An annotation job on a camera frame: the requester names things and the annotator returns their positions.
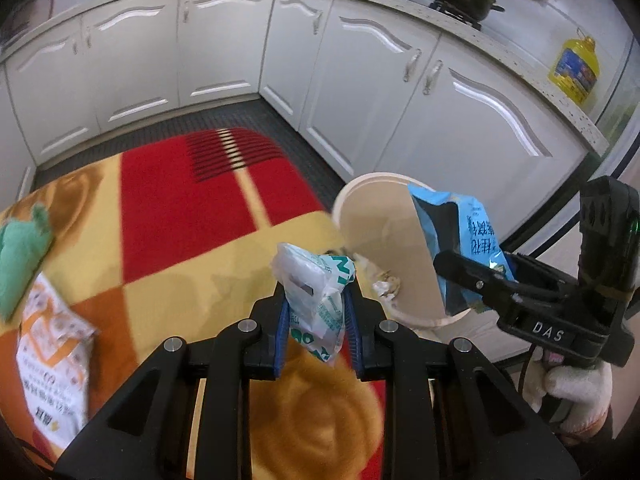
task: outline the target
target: yellow oil bottle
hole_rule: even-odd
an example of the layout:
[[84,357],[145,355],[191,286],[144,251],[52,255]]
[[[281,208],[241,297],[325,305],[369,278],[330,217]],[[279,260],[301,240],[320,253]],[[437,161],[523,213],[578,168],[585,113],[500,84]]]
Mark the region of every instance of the yellow oil bottle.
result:
[[591,36],[565,41],[549,71],[549,79],[578,105],[591,93],[600,75],[595,50],[596,42]]

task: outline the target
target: kitchen cabinet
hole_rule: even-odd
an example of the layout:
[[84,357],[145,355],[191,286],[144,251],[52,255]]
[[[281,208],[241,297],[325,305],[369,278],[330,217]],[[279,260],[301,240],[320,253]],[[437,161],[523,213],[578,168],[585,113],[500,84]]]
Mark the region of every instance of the kitchen cabinet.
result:
[[273,0],[180,0],[180,105],[258,93]]
[[504,239],[586,152],[522,81],[443,36],[376,170],[475,196]]
[[35,163],[22,138],[0,66],[0,212],[31,190]]
[[103,132],[178,107],[178,0],[118,0],[82,16],[85,70]]
[[300,126],[320,41],[333,0],[275,0],[260,95],[295,129]]
[[100,133],[83,57],[80,18],[74,18],[6,61],[15,113],[38,164]]
[[373,170],[438,34],[392,10],[334,0],[299,131],[344,180]]

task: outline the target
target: black floor mat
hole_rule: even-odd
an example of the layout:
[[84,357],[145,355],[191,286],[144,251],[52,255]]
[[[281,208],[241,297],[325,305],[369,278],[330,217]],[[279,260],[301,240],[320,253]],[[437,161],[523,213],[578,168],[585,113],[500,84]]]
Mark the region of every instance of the black floor mat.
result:
[[87,164],[144,144],[198,130],[234,126],[249,128],[273,139],[291,163],[298,168],[324,208],[331,211],[344,181],[263,99],[193,112],[105,140],[97,146],[70,156],[48,170],[38,171],[34,189]]

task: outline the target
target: hand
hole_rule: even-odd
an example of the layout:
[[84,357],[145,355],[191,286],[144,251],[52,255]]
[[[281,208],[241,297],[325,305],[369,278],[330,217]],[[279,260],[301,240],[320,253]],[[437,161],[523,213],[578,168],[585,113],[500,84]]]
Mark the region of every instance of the hand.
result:
[[607,419],[611,402],[611,364],[598,360],[585,370],[559,366],[546,371],[539,360],[529,362],[522,397],[535,412],[540,410],[545,395],[574,402],[560,425],[563,433],[585,440],[598,433]]

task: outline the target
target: snack bag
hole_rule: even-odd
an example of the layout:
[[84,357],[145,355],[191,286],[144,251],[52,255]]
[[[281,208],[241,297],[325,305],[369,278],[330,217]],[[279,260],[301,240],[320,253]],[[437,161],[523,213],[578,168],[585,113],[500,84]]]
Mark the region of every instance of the snack bag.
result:
[[278,244],[271,270],[284,286],[293,339],[323,362],[332,362],[344,338],[342,290],[355,279],[346,256],[313,254],[291,244]]
[[22,313],[16,360],[36,427],[62,449],[88,421],[94,333],[39,274]]
[[[451,249],[513,280],[494,228],[479,200],[414,184],[408,184],[408,189],[432,260],[440,251]],[[455,316],[468,308],[479,312],[487,310],[481,296],[475,292],[449,283],[440,276],[438,286],[448,316]]]

